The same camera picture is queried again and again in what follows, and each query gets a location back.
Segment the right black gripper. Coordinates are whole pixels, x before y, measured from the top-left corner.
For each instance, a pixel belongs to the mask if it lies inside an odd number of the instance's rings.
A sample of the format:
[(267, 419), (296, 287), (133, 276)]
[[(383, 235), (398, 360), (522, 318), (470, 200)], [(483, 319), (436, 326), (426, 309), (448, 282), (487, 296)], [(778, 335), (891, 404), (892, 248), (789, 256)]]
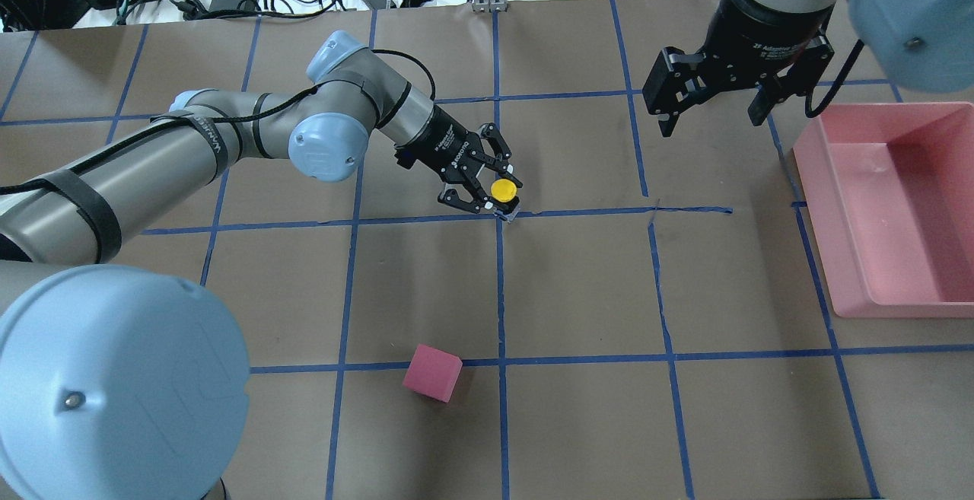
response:
[(747, 108), (753, 126), (791, 95), (806, 97), (834, 56), (822, 25), (832, 5), (785, 12), (755, 0), (720, 0), (695, 55), (668, 46), (660, 51), (642, 88), (660, 134), (671, 137), (680, 116), (720, 92), (757, 86)]

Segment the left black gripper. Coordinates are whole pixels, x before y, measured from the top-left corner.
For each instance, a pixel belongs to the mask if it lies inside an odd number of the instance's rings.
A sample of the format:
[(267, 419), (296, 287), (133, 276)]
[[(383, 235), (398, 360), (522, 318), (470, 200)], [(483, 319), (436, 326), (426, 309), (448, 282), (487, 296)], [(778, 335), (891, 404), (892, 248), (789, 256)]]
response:
[(394, 157), (407, 170), (421, 163), (434, 171), (444, 182), (438, 202), (472, 215), (497, 209), (484, 186), (472, 181), (484, 168), (518, 189), (524, 186), (514, 175), (511, 149), (496, 123), (469, 130), (439, 106), (432, 108), (425, 128), (410, 143), (396, 146)]

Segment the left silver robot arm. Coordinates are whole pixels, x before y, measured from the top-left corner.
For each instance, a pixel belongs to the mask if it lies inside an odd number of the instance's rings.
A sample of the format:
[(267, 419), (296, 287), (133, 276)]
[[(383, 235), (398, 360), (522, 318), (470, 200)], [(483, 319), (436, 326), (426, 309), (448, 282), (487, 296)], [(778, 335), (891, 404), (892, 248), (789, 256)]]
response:
[(438, 201), (514, 219), (522, 182), (494, 123), (469, 130), (343, 30), (312, 86), (185, 91), (143, 129), (2, 188), (2, 479), (24, 499), (205, 499), (246, 427), (246, 340), (216, 295), (113, 263), (243, 159), (337, 183), (373, 132)]

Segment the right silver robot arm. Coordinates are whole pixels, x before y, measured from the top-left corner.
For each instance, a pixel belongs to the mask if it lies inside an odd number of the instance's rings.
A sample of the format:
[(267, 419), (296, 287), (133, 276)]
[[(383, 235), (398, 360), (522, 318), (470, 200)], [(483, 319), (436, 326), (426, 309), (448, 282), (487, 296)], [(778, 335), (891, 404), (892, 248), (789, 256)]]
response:
[(694, 53), (660, 51), (642, 88), (669, 137), (693, 106), (721, 92), (757, 94), (754, 126), (790, 97), (820, 115), (869, 49), (888, 80), (946, 94), (972, 87), (973, 0), (720, 0)]

